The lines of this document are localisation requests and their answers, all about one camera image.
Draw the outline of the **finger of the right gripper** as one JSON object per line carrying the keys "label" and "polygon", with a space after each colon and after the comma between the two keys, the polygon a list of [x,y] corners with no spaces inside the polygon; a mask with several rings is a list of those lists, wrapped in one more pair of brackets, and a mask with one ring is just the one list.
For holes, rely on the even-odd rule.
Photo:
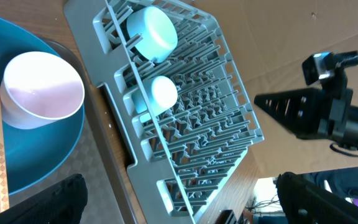
{"label": "finger of the right gripper", "polygon": [[256,95],[254,105],[298,139],[321,139],[321,119],[328,116],[331,102],[324,90],[303,88]]}

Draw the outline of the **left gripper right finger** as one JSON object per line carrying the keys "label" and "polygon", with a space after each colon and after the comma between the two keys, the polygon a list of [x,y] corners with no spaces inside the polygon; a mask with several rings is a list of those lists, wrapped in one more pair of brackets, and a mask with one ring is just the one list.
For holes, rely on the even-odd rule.
{"label": "left gripper right finger", "polygon": [[289,224],[358,224],[358,207],[292,172],[276,183]]}

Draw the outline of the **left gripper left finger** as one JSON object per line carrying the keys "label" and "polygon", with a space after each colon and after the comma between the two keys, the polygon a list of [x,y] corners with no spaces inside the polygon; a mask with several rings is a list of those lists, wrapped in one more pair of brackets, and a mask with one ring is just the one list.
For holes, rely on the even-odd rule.
{"label": "left gripper left finger", "polygon": [[88,202],[81,174],[73,174],[0,213],[0,224],[79,224]]}

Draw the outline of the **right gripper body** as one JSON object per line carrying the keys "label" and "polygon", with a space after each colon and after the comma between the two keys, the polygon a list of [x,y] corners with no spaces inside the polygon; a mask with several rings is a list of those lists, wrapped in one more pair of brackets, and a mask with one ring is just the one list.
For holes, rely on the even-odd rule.
{"label": "right gripper body", "polygon": [[347,87],[346,74],[338,73],[321,86],[331,97],[328,119],[321,121],[328,128],[327,138],[340,147],[358,151],[358,107],[351,105],[353,90]]}

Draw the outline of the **pink cup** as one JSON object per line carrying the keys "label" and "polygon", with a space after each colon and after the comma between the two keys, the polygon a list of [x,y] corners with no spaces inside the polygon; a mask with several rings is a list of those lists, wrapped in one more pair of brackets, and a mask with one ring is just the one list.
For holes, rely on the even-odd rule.
{"label": "pink cup", "polygon": [[18,129],[35,129],[74,115],[85,88],[64,59],[46,52],[26,52],[10,60],[0,85],[2,120]]}

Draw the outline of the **light blue cup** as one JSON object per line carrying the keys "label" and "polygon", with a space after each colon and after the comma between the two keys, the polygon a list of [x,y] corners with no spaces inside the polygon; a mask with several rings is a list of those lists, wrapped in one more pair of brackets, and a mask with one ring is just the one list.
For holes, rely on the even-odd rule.
{"label": "light blue cup", "polygon": [[143,83],[154,115],[159,115],[171,108],[178,98],[178,90],[171,79],[157,76]]}

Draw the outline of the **light blue rice bowl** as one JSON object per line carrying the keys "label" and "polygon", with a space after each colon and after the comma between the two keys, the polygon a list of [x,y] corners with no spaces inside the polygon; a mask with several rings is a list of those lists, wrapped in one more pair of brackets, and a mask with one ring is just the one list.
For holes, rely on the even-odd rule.
{"label": "light blue rice bowl", "polygon": [[147,60],[162,63],[177,47],[178,34],[173,22],[157,7],[133,12],[127,18],[126,27],[130,38],[136,34],[142,37],[135,48]]}

